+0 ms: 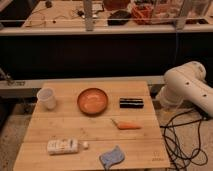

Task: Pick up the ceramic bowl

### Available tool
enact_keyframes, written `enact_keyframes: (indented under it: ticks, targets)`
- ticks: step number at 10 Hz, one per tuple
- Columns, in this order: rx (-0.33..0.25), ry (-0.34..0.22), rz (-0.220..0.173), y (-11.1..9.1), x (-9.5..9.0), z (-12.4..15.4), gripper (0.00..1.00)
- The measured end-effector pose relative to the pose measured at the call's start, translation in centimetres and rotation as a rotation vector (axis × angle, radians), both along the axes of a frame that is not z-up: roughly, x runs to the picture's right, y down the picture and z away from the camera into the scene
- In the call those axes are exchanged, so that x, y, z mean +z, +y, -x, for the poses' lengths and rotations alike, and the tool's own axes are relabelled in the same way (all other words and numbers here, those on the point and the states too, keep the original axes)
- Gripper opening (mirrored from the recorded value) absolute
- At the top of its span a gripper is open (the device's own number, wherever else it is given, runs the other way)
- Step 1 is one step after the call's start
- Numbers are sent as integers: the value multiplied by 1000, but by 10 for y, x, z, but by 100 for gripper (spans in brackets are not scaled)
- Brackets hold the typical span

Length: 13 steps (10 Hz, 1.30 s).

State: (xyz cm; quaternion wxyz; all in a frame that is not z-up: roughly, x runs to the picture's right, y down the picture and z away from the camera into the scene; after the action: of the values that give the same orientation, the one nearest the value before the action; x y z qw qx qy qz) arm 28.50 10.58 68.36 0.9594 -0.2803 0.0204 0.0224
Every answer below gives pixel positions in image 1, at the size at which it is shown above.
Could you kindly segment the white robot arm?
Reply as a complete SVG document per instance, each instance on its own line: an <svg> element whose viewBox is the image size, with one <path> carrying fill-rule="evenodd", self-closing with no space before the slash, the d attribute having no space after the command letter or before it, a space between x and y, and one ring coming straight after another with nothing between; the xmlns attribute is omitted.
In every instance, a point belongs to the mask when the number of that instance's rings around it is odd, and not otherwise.
<svg viewBox="0 0 213 171"><path fill-rule="evenodd" d="M206 69L197 61L169 69L165 85L156 96L164 108L172 108L188 100L213 118L213 88L205 83Z"/></svg>

